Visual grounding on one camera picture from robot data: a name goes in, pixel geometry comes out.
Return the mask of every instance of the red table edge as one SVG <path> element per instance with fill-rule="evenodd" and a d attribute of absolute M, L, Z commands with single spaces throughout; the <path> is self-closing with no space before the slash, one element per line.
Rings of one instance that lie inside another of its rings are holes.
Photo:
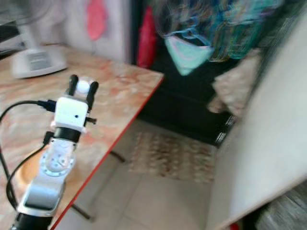
<path fill-rule="evenodd" d="M 64 211 L 61 213 L 61 215 L 59 216 L 59 218 L 56 220 L 56 222 L 53 224 L 53 226 L 51 227 L 50 230 L 54 230 L 56 228 L 56 226 L 60 223 L 60 221 L 63 219 L 63 217 L 65 216 L 66 212 L 68 211 L 68 209 L 70 209 L 70 207 L 73 205 L 73 203 L 75 202 L 75 200 L 78 198 L 78 195 L 82 192 L 82 190 L 85 188 L 85 186 L 87 185 L 87 183 L 91 180 L 91 178 L 93 177 L 93 175 L 95 174 L 95 172 L 98 170 L 98 168 L 100 167 L 100 165 L 105 161 L 106 157 L 109 155 L 109 153 L 112 151 L 112 149 L 115 147 L 115 145 L 118 143 L 118 141 L 121 139 L 121 137 L 124 135 L 124 133 L 127 131 L 127 129 L 131 126 L 132 122 L 136 119 L 136 117 L 139 115 L 139 113 L 141 112 L 141 110 L 145 107 L 145 105 L 147 104 L 147 102 L 149 101 L 149 99 L 152 97 L 152 95 L 154 94 L 154 92 L 157 90 L 157 88 L 160 86 L 161 82 L 163 80 L 163 77 L 160 79 L 160 81 L 158 82 L 158 84 L 156 85 L 156 87 L 153 89 L 153 91 L 148 95 L 148 97 L 146 98 L 146 100 L 144 101 L 144 103 L 140 106 L 139 110 L 136 112 L 136 114 L 134 115 L 134 117 L 129 121 L 128 125 L 124 128 L 124 130 L 120 133 L 120 135 L 117 137 L 117 139 L 114 141 L 114 143 L 111 145 L 111 147 L 108 149 L 108 151 L 106 152 L 106 154 L 103 156 L 103 158 L 101 159 L 101 161 L 95 166 L 94 170 L 91 172 L 91 174 L 88 176 L 88 178 L 85 180 L 84 184 L 80 187 L 80 189 L 77 191 L 76 195 L 73 197 L 73 199 L 68 203 L 67 207 L 64 209 Z"/>

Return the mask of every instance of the beige cloth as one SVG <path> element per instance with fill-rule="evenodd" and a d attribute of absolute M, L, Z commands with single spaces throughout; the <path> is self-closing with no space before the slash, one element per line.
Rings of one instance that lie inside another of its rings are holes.
<path fill-rule="evenodd" d="M 235 116 L 241 117 L 260 64 L 260 50 L 253 49 L 237 67 L 215 78 L 213 88 L 217 98 L 208 105 L 213 113 L 224 111 L 223 104 Z"/>

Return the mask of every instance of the floor mat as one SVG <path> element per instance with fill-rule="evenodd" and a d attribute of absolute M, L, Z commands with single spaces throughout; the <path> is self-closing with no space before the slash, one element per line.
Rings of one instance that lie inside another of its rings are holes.
<path fill-rule="evenodd" d="M 215 147 L 165 134 L 139 133 L 130 171 L 198 183 L 213 181 Z"/>

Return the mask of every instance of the black wire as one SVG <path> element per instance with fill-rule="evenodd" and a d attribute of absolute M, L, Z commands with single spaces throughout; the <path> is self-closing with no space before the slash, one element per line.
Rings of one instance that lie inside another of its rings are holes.
<path fill-rule="evenodd" d="M 6 110 L 4 110 L 4 112 L 0 116 L 0 124 L 1 124 L 4 116 L 8 113 L 8 111 L 10 109 L 14 108 L 15 106 L 21 105 L 21 104 L 38 104 L 38 102 L 37 101 L 20 101 L 20 102 L 17 102 L 15 104 L 12 104 L 10 107 L 8 107 Z M 16 207 L 17 206 L 17 199 L 16 199 L 16 195 L 14 193 L 13 186 L 12 186 L 11 182 L 9 181 L 10 173 L 9 173 L 8 166 L 5 162 L 4 156 L 2 154 L 1 146 L 0 146 L 0 161 L 1 161 L 4 173 L 5 173 L 5 176 L 8 180 L 7 187 L 6 187 L 7 191 L 9 191 L 7 193 L 8 200 L 12 204 L 13 207 Z"/>
<path fill-rule="evenodd" d="M 14 169 L 14 171 L 11 173 L 9 179 L 8 179 L 8 183 L 6 184 L 6 196 L 9 199 L 9 193 L 10 193 L 10 186 L 9 184 L 12 183 L 12 178 L 14 177 L 14 175 L 16 174 L 16 172 L 18 171 L 18 169 L 27 161 L 29 160 L 31 157 L 35 156 L 36 154 L 38 154 L 41 150 L 43 150 L 43 148 L 46 146 L 46 144 L 42 145 L 38 150 L 36 150 L 34 153 L 32 153 L 31 155 L 27 156 L 22 162 L 19 163 L 19 165 Z M 10 204 L 12 205 L 12 207 L 16 210 L 17 208 L 17 201 L 16 203 L 14 203 L 12 200 L 9 199 Z"/>

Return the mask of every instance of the robotic arm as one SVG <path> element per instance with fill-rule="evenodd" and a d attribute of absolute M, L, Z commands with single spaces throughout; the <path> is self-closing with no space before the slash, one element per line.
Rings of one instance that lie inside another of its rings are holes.
<path fill-rule="evenodd" d="M 18 208 L 11 230 L 47 230 L 61 201 L 65 179 L 75 165 L 76 149 L 86 122 L 95 123 L 87 117 L 94 103 L 98 83 L 90 85 L 79 81 L 76 75 L 70 78 L 66 95 L 56 103 L 55 128 L 48 149 L 40 159 L 37 176 L 29 184 Z M 87 93 L 86 100 L 75 97 L 75 92 Z"/>

